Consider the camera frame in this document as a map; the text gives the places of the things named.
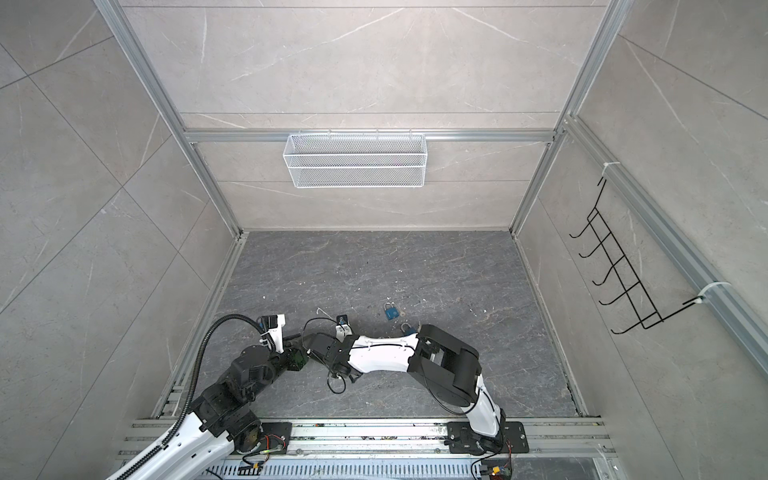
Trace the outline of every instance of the corrugated black hose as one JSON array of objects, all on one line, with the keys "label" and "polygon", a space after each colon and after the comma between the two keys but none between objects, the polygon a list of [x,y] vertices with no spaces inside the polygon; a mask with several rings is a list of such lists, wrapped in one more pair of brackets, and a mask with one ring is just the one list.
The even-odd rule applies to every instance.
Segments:
[{"label": "corrugated black hose", "polygon": [[275,351],[275,342],[272,339],[272,336],[266,332],[266,330],[259,324],[254,322],[251,318],[240,315],[239,313],[230,313],[228,315],[222,316],[218,320],[214,322],[213,325],[210,326],[207,332],[205,332],[205,336],[203,337],[203,341],[200,342],[200,348],[197,349],[197,357],[194,360],[194,366],[192,367],[192,376],[190,378],[190,385],[189,385],[189,391],[187,391],[187,399],[184,400],[184,406],[181,407],[181,412],[179,412],[179,418],[176,420],[176,422],[173,424],[173,426],[168,430],[168,434],[165,435],[165,438],[161,440],[160,445],[156,445],[153,449],[151,449],[147,454],[143,457],[141,457],[136,463],[131,465],[131,467],[123,472],[122,475],[120,475],[117,480],[126,480],[126,478],[131,477],[141,466],[145,463],[147,463],[150,458],[157,455],[158,452],[165,449],[165,447],[170,443],[171,439],[176,435],[176,433],[181,428],[182,422],[184,422],[184,418],[187,417],[187,413],[190,411],[190,406],[192,405],[192,400],[194,399],[194,391],[197,388],[197,377],[200,375],[200,367],[203,364],[203,354],[205,353],[205,347],[208,345],[208,341],[210,340],[210,336],[214,334],[214,331],[216,331],[217,328],[219,328],[219,325],[222,323],[232,320],[232,319],[238,319],[243,320],[245,323],[248,323],[253,328],[259,332],[259,334],[266,338],[266,341],[270,344],[270,350],[272,352]]}]

